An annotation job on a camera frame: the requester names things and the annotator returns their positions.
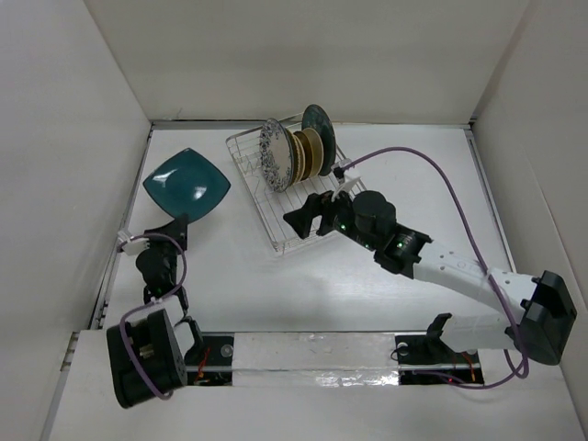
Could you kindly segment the square teal plate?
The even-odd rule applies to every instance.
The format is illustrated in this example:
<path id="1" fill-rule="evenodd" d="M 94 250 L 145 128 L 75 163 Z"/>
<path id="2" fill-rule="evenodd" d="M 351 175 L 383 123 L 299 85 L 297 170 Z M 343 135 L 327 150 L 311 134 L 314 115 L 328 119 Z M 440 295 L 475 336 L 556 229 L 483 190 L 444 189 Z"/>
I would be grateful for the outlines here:
<path id="1" fill-rule="evenodd" d="M 231 183 L 210 160 L 191 148 L 171 156 L 142 182 L 148 196 L 167 215 L 187 215 L 193 223 L 207 216 L 225 198 Z"/>

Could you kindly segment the cream plate with characters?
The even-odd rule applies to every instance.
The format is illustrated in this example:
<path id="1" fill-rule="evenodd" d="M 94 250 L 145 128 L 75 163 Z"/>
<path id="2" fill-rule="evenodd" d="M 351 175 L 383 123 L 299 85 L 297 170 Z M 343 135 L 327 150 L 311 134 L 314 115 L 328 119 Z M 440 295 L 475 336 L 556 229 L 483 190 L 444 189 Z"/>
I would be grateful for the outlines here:
<path id="1" fill-rule="evenodd" d="M 297 155 L 298 155 L 298 170 L 296 174 L 295 183 L 298 183 L 302 180 L 305 172 L 306 167 L 306 155 L 304 150 L 304 145 L 299 139 L 298 136 L 294 136 L 294 141 L 297 145 Z"/>

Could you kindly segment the plain cream plate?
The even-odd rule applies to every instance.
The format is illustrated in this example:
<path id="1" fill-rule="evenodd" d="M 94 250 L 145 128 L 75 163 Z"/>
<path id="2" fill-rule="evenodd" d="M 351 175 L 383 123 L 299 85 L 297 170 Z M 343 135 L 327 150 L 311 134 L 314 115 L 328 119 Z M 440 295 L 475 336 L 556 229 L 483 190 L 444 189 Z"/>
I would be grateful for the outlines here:
<path id="1" fill-rule="evenodd" d="M 322 138 L 313 128 L 306 128 L 302 131 L 310 145 L 310 153 L 307 156 L 307 164 L 311 167 L 309 178 L 317 176 L 321 170 L 324 161 L 324 148 Z"/>

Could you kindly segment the brown gold patterned plate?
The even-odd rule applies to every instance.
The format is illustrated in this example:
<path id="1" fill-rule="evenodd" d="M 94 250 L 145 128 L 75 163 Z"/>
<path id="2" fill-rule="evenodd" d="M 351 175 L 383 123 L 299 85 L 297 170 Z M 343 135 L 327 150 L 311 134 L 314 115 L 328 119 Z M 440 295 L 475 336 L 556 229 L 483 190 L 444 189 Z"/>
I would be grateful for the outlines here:
<path id="1" fill-rule="evenodd" d="M 318 132 L 312 128 L 299 130 L 295 133 L 302 144 L 305 165 L 301 180 L 315 177 L 322 166 L 322 141 Z"/>

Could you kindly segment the blue floral white plate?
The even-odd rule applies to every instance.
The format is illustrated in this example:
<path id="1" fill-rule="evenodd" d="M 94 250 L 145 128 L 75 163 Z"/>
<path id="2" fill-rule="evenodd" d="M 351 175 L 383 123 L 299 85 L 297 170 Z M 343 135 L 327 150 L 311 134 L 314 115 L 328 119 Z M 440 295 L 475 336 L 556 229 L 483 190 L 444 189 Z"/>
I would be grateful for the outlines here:
<path id="1" fill-rule="evenodd" d="M 278 120 L 268 119 L 262 125 L 259 152 L 267 186 L 274 192 L 284 192 L 293 177 L 294 157 L 288 132 Z"/>

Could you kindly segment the round teal plate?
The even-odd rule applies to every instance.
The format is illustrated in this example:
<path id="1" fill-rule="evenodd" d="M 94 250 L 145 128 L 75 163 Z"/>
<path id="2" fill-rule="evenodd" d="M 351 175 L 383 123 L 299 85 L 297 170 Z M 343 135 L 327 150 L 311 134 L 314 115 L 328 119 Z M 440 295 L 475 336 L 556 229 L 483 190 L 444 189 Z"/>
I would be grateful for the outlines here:
<path id="1" fill-rule="evenodd" d="M 317 104 L 310 104 L 302 115 L 301 127 L 314 129 L 321 138 L 323 147 L 323 162 L 320 176 L 331 173 L 336 159 L 336 138 L 333 124 L 326 111 Z"/>

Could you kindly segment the yellow plate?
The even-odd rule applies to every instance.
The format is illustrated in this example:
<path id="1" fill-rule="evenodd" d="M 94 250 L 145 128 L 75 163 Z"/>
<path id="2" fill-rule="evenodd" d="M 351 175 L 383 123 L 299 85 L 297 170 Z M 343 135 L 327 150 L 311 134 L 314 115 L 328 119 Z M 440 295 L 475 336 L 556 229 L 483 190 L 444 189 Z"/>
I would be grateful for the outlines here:
<path id="1" fill-rule="evenodd" d="M 293 171 L 293 177 L 291 180 L 291 185 L 295 185 L 297 183 L 295 183 L 295 179 L 296 179 L 296 174 L 297 174 L 297 170 L 298 170 L 298 155 L 297 155 L 297 145 L 294 141 L 294 135 L 290 130 L 287 130 L 289 139 L 292 141 L 292 145 L 293 145 L 293 159 L 294 159 L 294 171 Z"/>

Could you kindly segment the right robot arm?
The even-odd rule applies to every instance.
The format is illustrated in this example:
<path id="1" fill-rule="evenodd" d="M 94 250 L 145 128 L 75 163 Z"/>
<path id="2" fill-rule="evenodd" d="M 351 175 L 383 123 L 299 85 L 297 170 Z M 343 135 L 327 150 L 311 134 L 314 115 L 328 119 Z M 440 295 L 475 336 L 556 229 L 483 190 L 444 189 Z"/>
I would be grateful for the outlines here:
<path id="1" fill-rule="evenodd" d="M 355 197 L 345 192 L 313 193 L 284 221 L 306 239 L 319 218 L 318 235 L 339 232 L 373 254 L 386 271 L 456 292 L 492 309 L 482 316 L 438 314 L 424 339 L 426 354 L 445 361 L 456 352 L 517 350 L 531 360 L 555 366 L 569 340 L 577 311 L 560 275 L 539 277 L 485 269 L 428 235 L 401 225 L 396 209 L 372 190 Z"/>

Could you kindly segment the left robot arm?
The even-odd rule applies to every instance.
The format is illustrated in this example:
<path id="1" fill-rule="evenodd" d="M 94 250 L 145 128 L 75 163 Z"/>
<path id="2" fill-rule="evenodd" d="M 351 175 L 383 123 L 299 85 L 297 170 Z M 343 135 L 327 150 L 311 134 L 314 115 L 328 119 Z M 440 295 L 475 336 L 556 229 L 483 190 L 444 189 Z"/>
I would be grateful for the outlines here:
<path id="1" fill-rule="evenodd" d="M 187 226 L 183 213 L 139 235 L 118 233 L 116 251 L 136 257 L 143 277 L 143 304 L 107 329 L 115 397 L 129 409 L 153 398 L 169 400 L 187 385 L 186 364 L 204 356 L 204 341 L 188 314 Z M 182 329 L 188 333 L 176 333 Z"/>

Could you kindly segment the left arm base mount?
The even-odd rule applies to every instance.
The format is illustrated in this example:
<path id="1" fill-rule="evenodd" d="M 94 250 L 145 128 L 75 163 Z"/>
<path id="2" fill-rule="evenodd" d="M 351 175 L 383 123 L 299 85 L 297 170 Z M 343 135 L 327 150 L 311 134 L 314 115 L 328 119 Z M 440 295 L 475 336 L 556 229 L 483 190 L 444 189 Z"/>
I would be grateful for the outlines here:
<path id="1" fill-rule="evenodd" d="M 203 346 L 185 355 L 188 386 L 231 386 L 234 334 L 204 333 Z"/>

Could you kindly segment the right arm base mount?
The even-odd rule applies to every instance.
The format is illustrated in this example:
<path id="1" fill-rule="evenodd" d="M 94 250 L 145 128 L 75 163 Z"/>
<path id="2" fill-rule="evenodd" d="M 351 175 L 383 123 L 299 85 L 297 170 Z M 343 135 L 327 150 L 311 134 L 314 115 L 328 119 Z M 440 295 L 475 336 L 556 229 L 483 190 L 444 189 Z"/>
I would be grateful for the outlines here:
<path id="1" fill-rule="evenodd" d="M 402 386 L 483 385 L 479 354 L 455 352 L 440 339 L 450 313 L 439 314 L 420 334 L 396 334 L 390 358 L 398 364 Z"/>

